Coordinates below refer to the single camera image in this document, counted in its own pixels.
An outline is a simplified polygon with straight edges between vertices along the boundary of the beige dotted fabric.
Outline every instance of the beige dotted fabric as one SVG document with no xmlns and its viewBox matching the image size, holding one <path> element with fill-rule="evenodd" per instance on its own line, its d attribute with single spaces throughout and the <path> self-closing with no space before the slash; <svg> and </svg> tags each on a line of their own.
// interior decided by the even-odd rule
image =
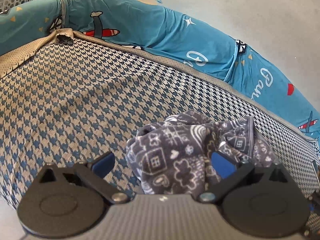
<svg viewBox="0 0 320 240">
<path fill-rule="evenodd" d="M 161 57 L 161 56 L 156 56 L 153 54 L 150 54 L 149 52 L 143 51 L 143 50 L 139 50 L 139 49 L 131 49 L 131 48 L 127 48 L 127 47 L 123 47 L 121 45 L 117 45 L 114 43 L 110 43 L 110 42 L 106 42 L 103 41 L 101 39 L 98 38 L 94 38 L 94 37 L 90 37 L 90 36 L 86 36 L 81 32 L 78 31 L 73 31 L 73 34 L 75 37 L 86 40 L 86 41 L 91 41 L 109 48 L 113 48 L 113 49 L 118 49 L 121 51 L 125 51 L 125 52 L 130 52 L 132 54 L 136 54 L 138 56 L 144 57 L 146 59 L 152 60 L 154 62 L 166 65 L 166 66 L 170 66 L 173 67 L 175 69 L 178 69 L 184 73 L 187 73 L 189 75 L 192 75 L 194 77 L 200 78 L 206 82 L 209 82 L 223 90 L 225 90 L 226 92 L 236 96 L 237 98 L 240 98 L 241 100 L 249 103 L 252 106 L 255 106 L 256 108 L 258 108 L 259 110 L 263 111 L 265 114 L 269 115 L 270 117 L 272 117 L 273 119 L 277 120 L 278 122 L 282 123 L 284 126 L 286 126 L 287 128 L 289 128 L 290 130 L 294 131 L 295 133 L 297 133 L 298 135 L 302 136 L 303 138 L 305 138 L 306 140 L 309 140 L 310 142 L 314 142 L 315 139 L 306 136 L 305 134 L 303 134 L 297 127 L 293 126 L 291 123 L 287 122 L 286 120 L 282 119 L 281 117 L 275 115 L 274 113 L 268 111 L 266 108 L 264 108 L 262 105 L 258 104 L 257 102 L 251 100 L 250 98 L 246 97 L 245 95 L 239 93 L 237 90 L 233 89 L 233 87 L 231 87 L 229 84 L 227 84 L 226 82 L 214 78 L 212 76 L 209 76 L 207 74 L 204 74 L 202 72 L 199 72 L 197 70 L 195 70 L 194 68 L 191 68 L 183 63 L 180 63 L 176 60 L 170 59 L 170 58 L 166 58 L 166 57 Z"/>
<path fill-rule="evenodd" d="M 15 70 L 19 65 L 24 63 L 44 45 L 58 43 L 60 36 L 66 36 L 73 39 L 72 29 L 55 30 L 49 36 L 40 38 L 14 49 L 0 57 L 0 79 Z"/>
</svg>

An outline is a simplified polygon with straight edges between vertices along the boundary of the star print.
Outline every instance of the star print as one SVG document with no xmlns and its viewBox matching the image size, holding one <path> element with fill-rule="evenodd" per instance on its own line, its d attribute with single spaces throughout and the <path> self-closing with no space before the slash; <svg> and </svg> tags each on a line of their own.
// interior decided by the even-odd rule
<svg viewBox="0 0 320 240">
<path fill-rule="evenodd" d="M 187 28 L 188 28 L 188 26 L 189 26 L 190 24 L 196 25 L 195 23 L 193 23 L 193 22 L 191 21 L 191 17 L 190 17 L 189 19 L 183 19 L 183 20 L 186 21 L 186 23 L 187 23 Z"/>
</svg>

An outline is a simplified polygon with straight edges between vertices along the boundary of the houndstooth mat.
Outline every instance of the houndstooth mat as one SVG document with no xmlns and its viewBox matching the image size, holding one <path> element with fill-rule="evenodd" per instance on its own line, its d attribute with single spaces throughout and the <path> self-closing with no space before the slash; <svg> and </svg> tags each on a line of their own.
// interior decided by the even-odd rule
<svg viewBox="0 0 320 240">
<path fill-rule="evenodd" d="M 138 182 L 124 159 L 127 140 L 138 127 L 188 109 L 217 121 L 253 115 L 304 195 L 319 188 L 315 141 L 210 83 L 137 55 L 80 39 L 48 45 L 0 80 L 0 95 L 0 193 L 14 207 L 44 162 L 73 165 L 110 149 L 116 166 L 105 179 L 132 195 Z M 309 226 L 319 222 L 313 214 Z"/>
</svg>

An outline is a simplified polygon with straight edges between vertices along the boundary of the floor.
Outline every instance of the floor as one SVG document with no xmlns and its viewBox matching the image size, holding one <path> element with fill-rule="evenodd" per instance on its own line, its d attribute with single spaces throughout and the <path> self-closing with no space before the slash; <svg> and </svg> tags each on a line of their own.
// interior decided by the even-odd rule
<svg viewBox="0 0 320 240">
<path fill-rule="evenodd" d="M 181 11 L 250 44 L 320 111 L 320 0 L 141 0 Z M 0 200 L 0 239 L 23 236 Z"/>
</svg>

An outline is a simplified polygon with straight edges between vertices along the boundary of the crumpled cloth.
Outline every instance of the crumpled cloth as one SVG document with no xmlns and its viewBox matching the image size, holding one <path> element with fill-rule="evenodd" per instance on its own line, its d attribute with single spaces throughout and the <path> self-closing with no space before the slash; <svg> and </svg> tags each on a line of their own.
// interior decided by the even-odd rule
<svg viewBox="0 0 320 240">
<path fill-rule="evenodd" d="M 252 116 L 214 122 L 194 110 L 145 125 L 127 142 L 126 160 L 141 180 L 145 194 L 183 194 L 194 197 L 221 176 L 211 164 L 220 151 L 236 162 L 252 159 L 268 167 L 276 159 L 271 147 L 254 128 Z"/>
</svg>

